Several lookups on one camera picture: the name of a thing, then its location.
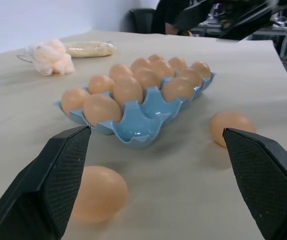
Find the beige paper surface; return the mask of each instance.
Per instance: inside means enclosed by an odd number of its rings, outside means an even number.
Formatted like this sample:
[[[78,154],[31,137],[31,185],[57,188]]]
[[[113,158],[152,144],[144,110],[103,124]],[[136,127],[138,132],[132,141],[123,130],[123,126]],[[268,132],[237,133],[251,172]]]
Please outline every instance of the beige paper surface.
[[[258,133],[287,150],[287,73],[271,41],[237,44],[201,37],[93,31],[69,41],[111,41],[112,56],[74,59],[76,73],[45,77],[0,54],[0,197],[17,173],[53,135],[77,125],[53,103],[69,87],[86,86],[93,74],[139,57],[180,56],[204,61],[217,73],[210,87],[154,145],[135,150],[114,136],[93,132],[86,165],[102,165],[126,180],[130,198],[102,227],[71,221],[63,240],[262,240],[239,192],[227,150],[212,142],[208,121],[219,111],[251,117]]]

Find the egg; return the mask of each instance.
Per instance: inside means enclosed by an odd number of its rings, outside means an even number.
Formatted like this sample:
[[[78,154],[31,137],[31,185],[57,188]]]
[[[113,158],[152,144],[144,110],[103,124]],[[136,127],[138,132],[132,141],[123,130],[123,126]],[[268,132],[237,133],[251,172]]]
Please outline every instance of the egg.
[[[140,57],[137,60],[135,60],[130,67],[133,73],[135,73],[138,69],[141,68],[151,69],[152,63],[147,58]]]
[[[119,123],[122,119],[122,111],[116,101],[101,93],[86,98],[83,103],[83,115],[93,127],[99,122],[113,120]]]
[[[152,70],[160,79],[165,77],[174,77],[175,71],[170,64],[165,60],[157,60],[152,64]]]
[[[154,55],[151,55],[150,57],[148,57],[148,59],[150,60],[150,62],[156,62],[158,60],[165,60],[163,56],[161,55],[158,55],[158,54],[154,54]]]
[[[149,87],[157,87],[158,89],[160,89],[161,81],[158,75],[148,68],[138,69],[133,74],[133,78],[139,82],[143,92],[145,92],[145,89]]]
[[[200,74],[191,68],[185,68],[180,70],[176,77],[186,78],[192,83],[194,87],[203,85],[203,79]]]
[[[126,65],[115,64],[110,69],[109,77],[112,78],[115,82],[118,82],[120,79],[132,77],[133,74],[133,71]]]
[[[73,87],[64,92],[61,98],[61,108],[63,112],[70,115],[70,111],[82,109],[89,92],[83,88]]]
[[[223,138],[225,128],[256,133],[255,124],[242,113],[233,111],[219,112],[210,119],[209,130],[213,140],[225,148],[227,147]]]
[[[92,76],[88,83],[88,91],[90,94],[99,94],[104,92],[113,92],[115,86],[115,81],[104,75],[97,74]]]
[[[126,204],[128,188],[117,172],[103,166],[86,166],[71,218],[87,224],[112,219]]]
[[[198,71],[202,78],[211,78],[212,76],[209,66],[202,61],[196,61],[190,68]]]
[[[171,67],[175,71],[179,71],[179,70],[187,68],[186,61],[183,58],[178,57],[178,56],[173,57],[172,59],[170,59],[168,61],[168,63],[171,65]]]
[[[176,98],[192,99],[194,95],[194,85],[183,77],[175,77],[167,82],[161,89],[164,100],[172,102]]]
[[[143,89],[135,78],[127,77],[116,82],[113,89],[113,98],[120,107],[122,107],[125,102],[136,100],[141,104],[144,98]]]

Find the chair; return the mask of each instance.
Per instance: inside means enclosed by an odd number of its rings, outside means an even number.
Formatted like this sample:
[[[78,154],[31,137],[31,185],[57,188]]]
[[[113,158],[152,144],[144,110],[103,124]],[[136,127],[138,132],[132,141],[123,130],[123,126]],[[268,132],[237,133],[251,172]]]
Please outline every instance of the chair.
[[[155,9],[134,8],[129,12],[132,15],[133,23],[138,34],[151,34]]]

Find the person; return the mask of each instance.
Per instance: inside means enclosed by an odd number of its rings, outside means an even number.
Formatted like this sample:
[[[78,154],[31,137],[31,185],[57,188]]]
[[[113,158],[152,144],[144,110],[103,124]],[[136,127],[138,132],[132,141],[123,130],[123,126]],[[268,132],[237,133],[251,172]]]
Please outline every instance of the person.
[[[190,36],[189,31],[180,31],[174,26],[176,17],[189,5],[190,0],[160,0],[152,19],[152,33]]]

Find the blue ceramic egg tray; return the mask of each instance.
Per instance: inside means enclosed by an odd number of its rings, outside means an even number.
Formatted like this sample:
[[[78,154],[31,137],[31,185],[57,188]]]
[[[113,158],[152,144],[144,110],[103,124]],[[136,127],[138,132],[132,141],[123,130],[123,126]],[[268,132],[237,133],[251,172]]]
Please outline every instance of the blue ceramic egg tray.
[[[203,78],[202,86],[194,88],[192,101],[209,87],[214,76],[215,73],[211,73],[211,78]],[[172,77],[163,78],[161,88],[171,79]],[[102,94],[113,97],[110,92],[103,92]],[[77,124],[87,124],[102,134],[115,134],[127,146],[142,149],[149,146],[157,137],[161,128],[169,124],[190,103],[191,100],[187,97],[178,97],[172,102],[167,102],[162,97],[161,91],[155,86],[146,88],[142,104],[139,104],[138,101],[125,102],[121,109],[122,119],[118,123],[112,120],[102,121],[98,122],[96,127],[93,127],[87,122],[82,109],[71,111],[67,117]],[[55,105],[64,112],[60,100]]]

